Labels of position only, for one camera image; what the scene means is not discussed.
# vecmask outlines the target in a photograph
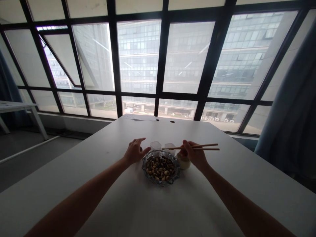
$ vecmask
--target curtain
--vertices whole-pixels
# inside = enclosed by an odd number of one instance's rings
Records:
[[[255,153],[288,175],[316,179],[316,23],[294,58]]]
[[[10,73],[9,67],[0,51],[0,100],[22,102],[18,88]],[[16,111],[0,114],[5,124],[10,128],[31,125],[26,111]]]

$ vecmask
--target chopsticks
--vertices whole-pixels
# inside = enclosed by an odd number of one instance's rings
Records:
[[[204,144],[204,145],[193,145],[191,146],[194,150],[220,150],[219,148],[203,148],[205,146],[216,146],[218,145],[217,143],[214,144]],[[172,147],[172,148],[162,148],[162,150],[185,150],[183,146],[180,147]]]

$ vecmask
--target mixed nuts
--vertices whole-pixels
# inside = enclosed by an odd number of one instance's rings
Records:
[[[168,181],[175,175],[175,167],[169,158],[152,156],[147,159],[146,172],[157,181]]]

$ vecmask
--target black window frame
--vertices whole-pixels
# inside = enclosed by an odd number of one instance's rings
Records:
[[[316,3],[308,0],[301,1],[285,1],[285,2],[271,2],[271,3],[256,3],[256,4],[246,4],[246,5],[236,5],[237,0],[226,0],[225,5],[221,7],[211,7],[211,8],[199,8],[199,9],[187,9],[187,10],[168,10],[169,0],[163,0],[162,11],[148,12],[148,13],[131,13],[131,14],[116,14],[116,3],[115,0],[107,0],[108,15],[96,16],[96,17],[84,17],[84,18],[70,18],[69,11],[67,7],[66,0],[61,0],[63,5],[63,10],[65,14],[65,19],[62,20],[48,20],[48,21],[33,21],[30,8],[28,6],[27,0],[20,0],[23,12],[27,19],[26,23],[15,23],[15,24],[0,24],[0,33],[3,40],[9,50],[9,53],[17,67],[17,70],[22,78],[24,86],[17,86],[19,89],[27,90],[28,94],[33,103],[36,103],[31,90],[41,90],[41,91],[52,91],[56,104],[59,109],[59,113],[47,112],[52,114],[61,115],[71,115],[79,116],[74,114],[67,114],[63,110],[61,100],[58,96],[58,92],[76,92],[82,93],[87,108],[87,116],[80,115],[79,117],[87,118],[97,118],[114,120],[110,118],[100,118],[91,116],[90,106],[87,98],[87,94],[99,94],[99,95],[114,95],[116,97],[117,113],[118,118],[122,116],[122,96],[132,96],[132,97],[147,97],[155,98],[155,110],[154,115],[158,115],[159,99],[173,99],[173,100],[189,100],[197,101],[197,108],[194,116],[195,121],[200,121],[203,114],[203,110],[206,102],[215,103],[228,103],[228,104],[240,104],[249,105],[237,132],[227,132],[230,134],[239,135],[249,135],[258,137],[259,135],[245,134],[243,133],[246,125],[248,124],[250,118],[252,117],[257,106],[272,106],[273,101],[262,101],[261,98],[264,95],[270,81],[273,78],[279,64],[281,63],[286,51],[288,50],[292,40],[294,39],[297,31],[299,30],[303,20],[305,19],[308,11],[310,9],[316,8]],[[270,66],[258,92],[253,100],[246,99],[230,99],[230,98],[215,98],[208,97],[214,73],[217,67],[217,63],[222,51],[224,40],[227,34],[227,30],[234,14],[254,14],[254,13],[268,13],[268,12],[280,12],[280,11],[298,11],[296,18],[294,19],[288,33],[286,34],[281,47],[279,48],[272,65]],[[159,58],[158,58],[158,71],[157,71],[157,84],[156,93],[134,93],[134,92],[122,92],[121,82],[120,82],[120,69],[119,69],[119,47],[118,47],[118,29],[117,23],[122,21],[136,21],[136,20],[152,20],[161,19],[161,35],[160,35],[160,47],[159,47]],[[200,84],[196,94],[188,93],[175,93],[175,92],[163,92],[165,66],[166,66],[166,56],[167,56],[167,46],[168,46],[168,36],[169,27],[171,23],[179,22],[203,22],[203,21],[214,21],[215,26],[211,37],[211,43],[208,48],[204,69],[202,71]],[[113,61],[113,72],[114,72],[114,84],[115,91],[98,91],[98,90],[87,90],[85,88],[82,71],[80,68],[79,57],[77,53],[77,48],[75,45],[75,39],[73,35],[72,25],[75,24],[94,24],[94,23],[108,23],[110,29],[110,39],[112,48],[112,61]],[[67,26],[67,29],[55,29],[55,30],[41,30],[38,31],[37,27],[43,26]],[[48,77],[50,88],[44,87],[32,87],[29,86],[26,78],[19,66],[17,58],[10,46],[9,40],[5,34],[6,30],[13,29],[29,29],[32,33],[34,42],[36,44],[39,56],[41,58],[42,64],[44,66],[45,73]],[[75,62],[79,73],[79,79],[81,83],[81,90],[74,89],[59,89],[56,87],[52,71],[48,60],[46,58],[40,35],[49,34],[69,34],[72,49],[75,56]]]

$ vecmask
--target white desk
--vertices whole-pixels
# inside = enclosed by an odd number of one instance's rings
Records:
[[[316,195],[207,122],[120,118],[0,194],[0,236],[23,236],[46,213],[120,159],[134,138],[180,145],[218,143],[210,165],[297,236],[315,236]],[[138,162],[109,189],[77,236],[242,236],[205,177],[192,165],[166,188]]]
[[[45,128],[40,120],[40,117],[36,111],[35,106],[36,104],[32,104],[32,103],[20,103],[20,102],[10,102],[10,101],[0,100],[0,114],[30,109],[34,115],[34,118],[40,130],[40,133],[42,134],[44,140],[48,140],[48,136],[46,134]],[[9,129],[7,128],[6,124],[2,120],[1,116],[0,116],[0,126],[2,127],[3,131],[6,134],[10,133]]]

